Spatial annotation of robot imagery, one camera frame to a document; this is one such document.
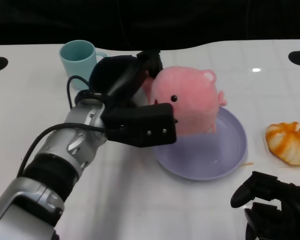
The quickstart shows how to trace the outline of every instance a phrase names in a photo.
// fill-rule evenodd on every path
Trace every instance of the plush toy ear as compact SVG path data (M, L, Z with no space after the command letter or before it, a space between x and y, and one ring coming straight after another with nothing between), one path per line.
M203 70L201 72L202 72L202 75L205 78L207 78L210 82L212 82L212 83L216 82L217 77L216 77L216 74L214 71L209 69L209 70Z

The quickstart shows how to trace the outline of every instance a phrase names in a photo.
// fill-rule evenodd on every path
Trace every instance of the plush toy eye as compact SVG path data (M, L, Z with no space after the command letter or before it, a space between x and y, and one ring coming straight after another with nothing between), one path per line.
M177 100L178 100L178 98L177 98L176 95L173 95L173 96L171 97L171 101L172 101L172 102L176 102Z

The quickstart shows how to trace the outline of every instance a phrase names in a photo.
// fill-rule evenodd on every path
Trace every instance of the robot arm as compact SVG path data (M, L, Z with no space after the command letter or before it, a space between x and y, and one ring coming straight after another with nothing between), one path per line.
M146 71L155 77L161 69L159 51L104 58L97 64L90 89L77 95L66 124L48 136L0 197L0 240L59 239L54 227L64 202L107 139L136 147L176 141L170 104L122 107L142 85Z
M231 206L239 208L255 198L281 201L276 206L254 202L246 208L246 240L300 240L300 186L284 183L276 176L254 171L234 193Z

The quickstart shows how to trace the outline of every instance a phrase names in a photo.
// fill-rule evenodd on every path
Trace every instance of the orange striped object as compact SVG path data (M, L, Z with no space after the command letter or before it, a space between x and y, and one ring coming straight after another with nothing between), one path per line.
M269 150L290 165L300 165L300 122L282 122L267 127Z

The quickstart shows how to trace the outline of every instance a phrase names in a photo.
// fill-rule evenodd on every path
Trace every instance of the black curtain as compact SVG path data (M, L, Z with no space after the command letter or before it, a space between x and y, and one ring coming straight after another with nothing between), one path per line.
M0 45L76 39L112 50L300 39L300 0L0 0Z

